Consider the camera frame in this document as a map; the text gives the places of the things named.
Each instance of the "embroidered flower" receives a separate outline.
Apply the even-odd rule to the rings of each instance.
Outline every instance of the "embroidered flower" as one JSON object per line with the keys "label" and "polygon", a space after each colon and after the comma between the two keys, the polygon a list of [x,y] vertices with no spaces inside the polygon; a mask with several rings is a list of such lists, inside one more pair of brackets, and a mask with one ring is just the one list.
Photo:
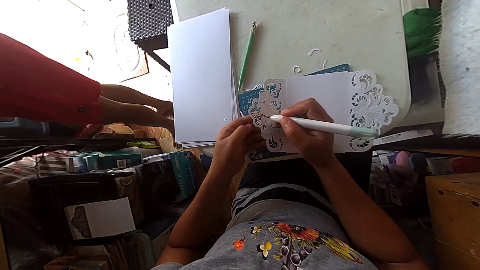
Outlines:
{"label": "embroidered flower", "polygon": [[265,243],[265,245],[260,244],[257,246],[257,251],[262,253],[262,257],[264,258],[264,260],[267,259],[269,249],[272,249],[272,243],[268,241]]}
{"label": "embroidered flower", "polygon": [[257,226],[253,226],[251,234],[259,233],[260,231],[262,231],[262,228],[258,228]]}
{"label": "embroidered flower", "polygon": [[233,242],[233,245],[235,246],[236,250],[241,250],[244,248],[243,246],[244,243],[245,243],[245,237],[242,237],[241,239],[235,240],[235,242]]}

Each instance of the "finger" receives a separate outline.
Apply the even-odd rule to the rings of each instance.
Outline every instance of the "finger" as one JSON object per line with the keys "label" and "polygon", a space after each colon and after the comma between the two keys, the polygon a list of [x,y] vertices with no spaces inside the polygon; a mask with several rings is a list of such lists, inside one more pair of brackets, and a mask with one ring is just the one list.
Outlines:
{"label": "finger", "polygon": [[263,140],[262,142],[256,142],[256,143],[252,143],[252,144],[247,144],[247,152],[250,152],[250,151],[253,151],[253,150],[257,150],[257,149],[260,149],[260,148],[263,148],[266,146],[266,142],[265,140]]}
{"label": "finger", "polygon": [[252,133],[260,133],[262,130],[259,127],[254,126],[252,129]]}
{"label": "finger", "polygon": [[230,135],[230,137],[234,142],[245,141],[247,136],[252,132],[252,129],[252,124],[241,125],[237,127],[237,129],[235,129],[235,131],[232,133],[232,135]]}
{"label": "finger", "polygon": [[291,120],[289,117],[282,117],[280,119],[283,131],[287,138],[295,145],[298,150],[304,150],[308,147],[310,136],[307,135],[300,126]]}
{"label": "finger", "polygon": [[218,132],[218,135],[222,138],[225,139],[226,137],[230,136],[233,134],[233,132],[237,129],[237,127],[241,125],[247,125],[253,122],[253,119],[250,116],[245,116],[241,118],[237,118],[230,122],[228,125],[224,126],[220,131]]}
{"label": "finger", "polygon": [[237,128],[241,125],[246,125],[251,123],[253,123],[253,119],[250,117],[250,115],[247,115],[231,121],[227,126],[232,126],[234,128]]}
{"label": "finger", "polygon": [[255,142],[265,141],[265,139],[262,138],[262,135],[260,135],[260,133],[252,132],[247,136],[247,139],[245,141],[247,143],[255,143]]}
{"label": "finger", "polygon": [[306,115],[310,119],[333,122],[325,109],[314,98],[297,102],[292,107],[281,112],[283,116]]}

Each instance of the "stack of white paper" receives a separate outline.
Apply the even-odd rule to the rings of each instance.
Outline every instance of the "stack of white paper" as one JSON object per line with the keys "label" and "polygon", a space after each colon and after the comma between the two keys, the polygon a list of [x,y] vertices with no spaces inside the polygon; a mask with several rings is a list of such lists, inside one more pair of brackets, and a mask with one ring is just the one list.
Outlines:
{"label": "stack of white paper", "polygon": [[238,118],[228,9],[168,27],[175,141],[184,148],[215,144]]}

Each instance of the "blue box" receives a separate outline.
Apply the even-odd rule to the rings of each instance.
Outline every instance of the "blue box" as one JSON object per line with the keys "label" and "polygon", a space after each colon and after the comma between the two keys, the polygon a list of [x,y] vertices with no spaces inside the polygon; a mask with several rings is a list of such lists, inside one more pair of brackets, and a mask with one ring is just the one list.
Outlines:
{"label": "blue box", "polygon": [[75,158],[85,164],[89,172],[94,170],[125,169],[142,163],[140,154],[127,152],[90,152],[81,153]]}

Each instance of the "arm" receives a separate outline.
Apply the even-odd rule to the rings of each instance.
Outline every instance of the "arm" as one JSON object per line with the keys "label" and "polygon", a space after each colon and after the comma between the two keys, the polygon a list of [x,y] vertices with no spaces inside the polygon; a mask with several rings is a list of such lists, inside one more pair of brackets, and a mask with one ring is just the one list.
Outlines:
{"label": "arm", "polygon": [[247,152],[265,144],[260,130],[251,123],[252,119],[246,116],[219,131],[208,174],[195,199],[173,228],[157,265],[167,262],[188,264],[202,258],[212,245],[216,221],[233,175],[242,168]]}
{"label": "arm", "polygon": [[[333,122],[312,98],[282,111]],[[353,181],[333,153],[333,134],[304,130],[290,118],[281,120],[288,138],[315,168],[335,211],[355,246],[380,269],[428,269],[395,222]]]}

